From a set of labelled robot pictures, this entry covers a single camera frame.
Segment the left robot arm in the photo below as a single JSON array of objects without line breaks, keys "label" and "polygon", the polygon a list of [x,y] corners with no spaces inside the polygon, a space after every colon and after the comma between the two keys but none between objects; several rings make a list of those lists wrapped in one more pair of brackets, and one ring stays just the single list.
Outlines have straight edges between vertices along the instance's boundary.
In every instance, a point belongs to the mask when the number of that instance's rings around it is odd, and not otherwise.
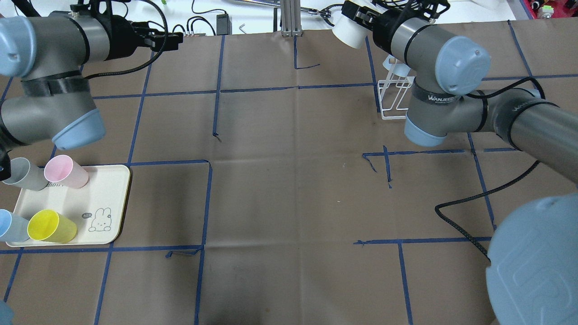
[{"label": "left robot arm", "polygon": [[107,76],[129,74],[177,50],[184,39],[181,32],[115,15],[110,1],[105,12],[99,5],[98,0],[80,1],[68,12],[1,19],[1,74],[19,77],[23,88],[22,96],[1,101],[3,181],[16,172],[9,158],[15,148],[51,140],[59,150],[72,150],[105,136],[89,86],[89,80],[105,74],[83,76],[81,66],[130,57],[138,47],[155,52],[144,64]]}]

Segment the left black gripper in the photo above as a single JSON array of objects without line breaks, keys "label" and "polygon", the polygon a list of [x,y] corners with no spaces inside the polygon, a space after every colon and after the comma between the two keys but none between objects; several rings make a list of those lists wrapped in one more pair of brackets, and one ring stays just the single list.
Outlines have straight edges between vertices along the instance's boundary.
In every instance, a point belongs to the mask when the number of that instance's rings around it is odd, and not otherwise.
[{"label": "left black gripper", "polygon": [[146,21],[129,21],[115,14],[107,14],[107,34],[109,57],[130,57],[138,47],[151,47],[152,51],[175,51],[184,37],[182,32],[157,30]]}]

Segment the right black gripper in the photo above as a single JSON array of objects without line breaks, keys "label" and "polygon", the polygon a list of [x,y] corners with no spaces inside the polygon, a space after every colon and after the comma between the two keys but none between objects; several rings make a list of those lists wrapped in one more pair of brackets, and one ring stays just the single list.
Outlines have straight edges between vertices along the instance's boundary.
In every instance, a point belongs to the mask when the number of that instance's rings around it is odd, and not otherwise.
[{"label": "right black gripper", "polygon": [[370,31],[373,42],[387,54],[398,54],[418,31],[427,27],[419,2],[369,2],[357,5],[357,24]]}]

